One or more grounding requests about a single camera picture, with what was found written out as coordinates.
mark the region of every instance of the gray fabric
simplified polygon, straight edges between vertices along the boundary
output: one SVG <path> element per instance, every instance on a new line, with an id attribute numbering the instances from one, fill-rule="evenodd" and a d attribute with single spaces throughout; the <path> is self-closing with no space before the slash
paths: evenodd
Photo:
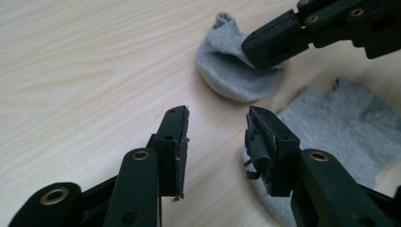
<path id="1" fill-rule="evenodd" d="M 304 88 L 278 116 L 301 139 L 301 149 L 332 153 L 358 183 L 370 188 L 383 168 L 401 158 L 400 116 L 361 84 L 340 79 L 332 93 Z M 249 159 L 245 150 L 242 157 L 244 163 Z M 279 222 L 295 226 L 289 198 L 268 196 L 260 179 L 252 184 Z"/>
<path id="2" fill-rule="evenodd" d="M 196 55 L 196 64 L 207 84 L 221 96 L 239 102 L 268 96 L 278 69 L 287 64 L 283 62 L 269 70 L 254 69 L 241 50 L 246 37 L 228 12 L 219 12 Z"/>

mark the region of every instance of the tabletop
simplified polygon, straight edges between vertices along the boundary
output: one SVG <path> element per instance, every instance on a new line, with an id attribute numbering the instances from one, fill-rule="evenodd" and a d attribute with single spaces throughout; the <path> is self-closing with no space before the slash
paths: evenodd
<path id="1" fill-rule="evenodd" d="M 368 60 L 338 42 L 292 58 L 269 97 L 238 103 L 204 82 L 195 53 L 219 11 L 245 33 L 294 0 L 27 1 L 0 3 L 0 226 L 56 182 L 87 190 L 142 148 L 165 112 L 189 108 L 185 199 L 163 199 L 165 226 L 278 226 L 241 164 L 250 105 L 280 113 L 305 86 L 336 78 L 369 87 L 401 114 L 401 52 Z M 376 189 L 392 196 L 401 163 Z"/>

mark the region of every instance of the gray sock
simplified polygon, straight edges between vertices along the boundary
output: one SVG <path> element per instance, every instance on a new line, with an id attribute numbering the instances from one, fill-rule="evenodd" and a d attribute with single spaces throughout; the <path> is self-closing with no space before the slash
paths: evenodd
<path id="1" fill-rule="evenodd" d="M 275 76 L 287 62 L 269 70 L 254 69 L 241 50 L 247 35 L 237 27 L 228 12 L 219 12 L 196 55 L 200 73 L 221 96 L 239 102 L 256 101 L 269 95 Z"/>
<path id="2" fill-rule="evenodd" d="M 361 84 L 340 79 L 332 93 L 305 88 L 278 116 L 301 139 L 301 149 L 330 152 L 367 187 L 374 188 L 376 175 L 401 158 L 401 117 Z M 249 159 L 245 150 L 242 158 Z M 261 179 L 252 184 L 279 222 L 295 226 L 290 198 L 270 197 Z"/>

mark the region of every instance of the folded sock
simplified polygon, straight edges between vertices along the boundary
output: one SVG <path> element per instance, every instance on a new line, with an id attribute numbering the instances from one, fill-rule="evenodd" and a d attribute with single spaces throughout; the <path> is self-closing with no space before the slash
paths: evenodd
<path id="1" fill-rule="evenodd" d="M 285 61 L 269 70 L 255 69 L 241 50 L 246 37 L 234 17 L 219 12 L 196 55 L 196 64 L 206 83 L 221 96 L 239 102 L 268 96 L 278 69 L 287 64 Z"/>
<path id="2" fill-rule="evenodd" d="M 401 158 L 401 117 L 365 86 L 339 79 L 332 93 L 304 90 L 278 114 L 301 149 L 330 152 L 357 183 L 375 187 L 376 175 Z M 243 162 L 249 159 L 246 150 Z M 253 166 L 247 170 L 254 171 Z M 284 226 L 296 226 L 290 198 L 270 197 L 261 179 L 253 187 Z"/>

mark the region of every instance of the wood grain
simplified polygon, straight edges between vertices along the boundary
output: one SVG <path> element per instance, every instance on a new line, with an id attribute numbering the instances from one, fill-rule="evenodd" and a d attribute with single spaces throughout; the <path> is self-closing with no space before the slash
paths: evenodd
<path id="1" fill-rule="evenodd" d="M 54 182 L 86 190 L 146 145 L 166 110 L 188 105 L 185 200 L 164 200 L 165 226 L 278 225 L 240 161 L 249 104 L 214 93 L 194 58 L 218 11 L 252 32 L 295 1 L 2 1 L 0 3 L 0 226 Z M 361 82 L 401 114 L 401 53 L 367 60 L 339 42 L 293 58 L 269 98 L 279 112 L 306 85 Z M 401 163 L 378 178 L 392 195 Z"/>

